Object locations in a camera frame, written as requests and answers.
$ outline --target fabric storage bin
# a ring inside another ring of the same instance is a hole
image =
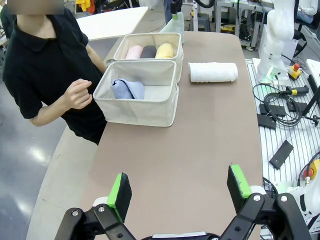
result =
[[[115,61],[109,65],[93,98],[111,123],[169,127],[173,124],[179,88],[174,61]],[[144,85],[144,99],[116,99],[112,81],[125,79]]]
[[[171,44],[174,52],[172,58],[166,59],[155,59],[155,58],[144,58],[144,59],[131,59],[127,60],[126,56],[129,48],[140,45],[145,46],[155,46],[158,49],[162,44]],[[161,60],[167,61],[172,60],[176,63],[176,75],[175,81],[178,83],[180,81],[182,73],[182,65],[184,61],[184,51],[181,44],[181,35],[179,33],[144,33],[144,34],[131,34],[123,38],[118,49],[116,50],[113,59],[115,61],[154,61]]]

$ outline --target hand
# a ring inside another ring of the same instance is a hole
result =
[[[63,98],[66,110],[83,109],[92,101],[92,95],[88,93],[91,81],[78,79],[71,83],[65,91]]]

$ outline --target white table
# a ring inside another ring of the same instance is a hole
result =
[[[78,18],[81,31],[89,41],[132,34],[148,7],[134,7]]]

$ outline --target blue folded cloth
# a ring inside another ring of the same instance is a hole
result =
[[[116,99],[145,98],[145,86],[140,81],[127,81],[118,78],[112,81],[112,90]]]

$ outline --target rolled white towel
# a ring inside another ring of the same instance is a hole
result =
[[[235,63],[190,63],[190,79],[195,83],[233,82],[238,78]]]

